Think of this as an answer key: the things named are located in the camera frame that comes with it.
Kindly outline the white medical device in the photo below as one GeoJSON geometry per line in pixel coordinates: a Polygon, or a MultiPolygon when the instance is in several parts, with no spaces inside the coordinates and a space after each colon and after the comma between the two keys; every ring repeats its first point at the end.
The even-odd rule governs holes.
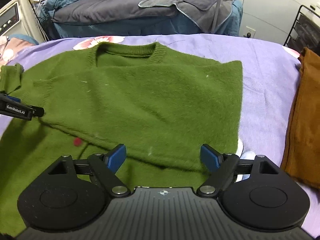
{"type": "Polygon", "coordinates": [[[1,0],[1,35],[23,34],[37,42],[46,42],[31,0],[1,0]]]}

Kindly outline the metal pole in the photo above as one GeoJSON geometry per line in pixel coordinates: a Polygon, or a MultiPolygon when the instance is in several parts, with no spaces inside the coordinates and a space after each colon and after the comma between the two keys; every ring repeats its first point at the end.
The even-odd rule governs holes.
{"type": "Polygon", "coordinates": [[[216,7],[215,7],[215,12],[214,12],[213,24],[212,24],[212,33],[215,33],[218,14],[219,14],[220,3],[221,3],[221,0],[216,0],[216,7]]]}

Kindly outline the wall power socket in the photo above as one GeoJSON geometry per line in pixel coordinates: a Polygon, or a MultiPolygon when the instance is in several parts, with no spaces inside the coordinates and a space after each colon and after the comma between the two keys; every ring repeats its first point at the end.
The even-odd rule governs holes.
{"type": "Polygon", "coordinates": [[[244,37],[246,38],[254,38],[256,30],[246,26],[244,31],[244,37]]]}

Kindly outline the brown folded garment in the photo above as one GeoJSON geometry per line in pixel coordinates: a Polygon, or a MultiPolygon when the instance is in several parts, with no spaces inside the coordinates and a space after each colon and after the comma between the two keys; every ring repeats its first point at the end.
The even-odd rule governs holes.
{"type": "Polygon", "coordinates": [[[292,102],[281,169],[319,189],[319,55],[303,48],[300,80],[292,102]]]}

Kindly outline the grey blanket on far bed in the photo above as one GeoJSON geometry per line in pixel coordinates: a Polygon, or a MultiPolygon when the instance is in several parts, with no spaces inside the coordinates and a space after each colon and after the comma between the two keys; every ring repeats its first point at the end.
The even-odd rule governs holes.
{"type": "Polygon", "coordinates": [[[53,22],[90,25],[139,17],[174,17],[174,7],[141,8],[143,0],[79,0],[54,12],[53,22]]]}

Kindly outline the pile of grey pink clothes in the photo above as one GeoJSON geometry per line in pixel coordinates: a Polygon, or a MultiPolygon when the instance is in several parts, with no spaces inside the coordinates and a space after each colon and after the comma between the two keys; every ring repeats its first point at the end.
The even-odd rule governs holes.
{"type": "Polygon", "coordinates": [[[34,38],[23,34],[1,36],[1,66],[13,60],[25,48],[39,45],[34,38]]]}

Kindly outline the purple floral bed sheet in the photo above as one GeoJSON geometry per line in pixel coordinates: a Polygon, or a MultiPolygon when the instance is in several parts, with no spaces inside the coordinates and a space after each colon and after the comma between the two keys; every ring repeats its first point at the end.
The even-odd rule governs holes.
{"type": "MultiPolygon", "coordinates": [[[[64,51],[87,48],[102,41],[131,46],[159,42],[176,51],[222,63],[241,61],[244,91],[239,134],[245,157],[264,154],[274,163],[281,163],[289,111],[299,79],[298,59],[288,49],[263,40],[209,34],[98,36],[65,38],[33,46],[20,51],[11,63],[30,69],[64,51]]],[[[17,210],[17,198],[59,156],[60,152],[50,153],[48,150],[34,154],[1,150],[2,233],[15,236],[24,229],[17,210]]]]}

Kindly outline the grey towel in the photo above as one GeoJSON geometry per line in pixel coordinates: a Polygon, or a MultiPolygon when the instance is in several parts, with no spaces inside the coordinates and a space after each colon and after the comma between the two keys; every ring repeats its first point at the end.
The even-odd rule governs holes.
{"type": "MultiPolygon", "coordinates": [[[[229,18],[235,0],[221,0],[215,32],[229,18]]],[[[142,0],[140,8],[175,7],[204,33],[212,33],[216,0],[142,0]]]]}

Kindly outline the green knit cardigan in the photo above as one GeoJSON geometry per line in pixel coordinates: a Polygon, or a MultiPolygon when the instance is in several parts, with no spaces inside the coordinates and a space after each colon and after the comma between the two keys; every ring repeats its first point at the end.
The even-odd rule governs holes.
{"type": "Polygon", "coordinates": [[[237,149],[242,64],[220,63],[160,43],[108,42],[67,51],[29,70],[1,67],[1,92],[42,107],[12,119],[1,138],[1,233],[24,229],[20,193],[62,155],[75,159],[124,144],[118,177],[129,187],[198,187],[199,150],[237,149]]]}

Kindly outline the blue bed skirt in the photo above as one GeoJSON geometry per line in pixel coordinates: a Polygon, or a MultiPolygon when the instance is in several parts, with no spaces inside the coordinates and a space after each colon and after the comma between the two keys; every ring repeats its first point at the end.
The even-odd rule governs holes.
{"type": "MultiPolygon", "coordinates": [[[[218,35],[238,36],[243,7],[240,0],[234,0],[229,17],[217,27],[218,35]]],[[[141,17],[91,25],[70,25],[54,23],[57,38],[94,36],[148,36],[174,34],[201,34],[203,31],[186,16],[178,12],[173,17],[141,17]]]]}

